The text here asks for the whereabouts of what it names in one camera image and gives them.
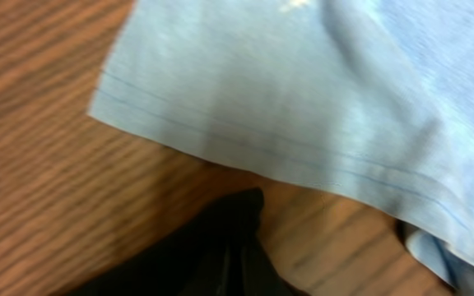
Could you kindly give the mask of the plain black t-shirt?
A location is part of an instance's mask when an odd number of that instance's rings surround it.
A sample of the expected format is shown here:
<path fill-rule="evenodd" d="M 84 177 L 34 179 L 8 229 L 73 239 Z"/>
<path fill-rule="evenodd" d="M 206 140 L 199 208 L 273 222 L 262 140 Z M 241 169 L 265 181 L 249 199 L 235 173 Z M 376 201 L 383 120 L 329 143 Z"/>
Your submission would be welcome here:
<path fill-rule="evenodd" d="M 70 290 L 72 296 L 296 296 L 258 240 L 260 188 L 220 197 L 136 256 Z"/>

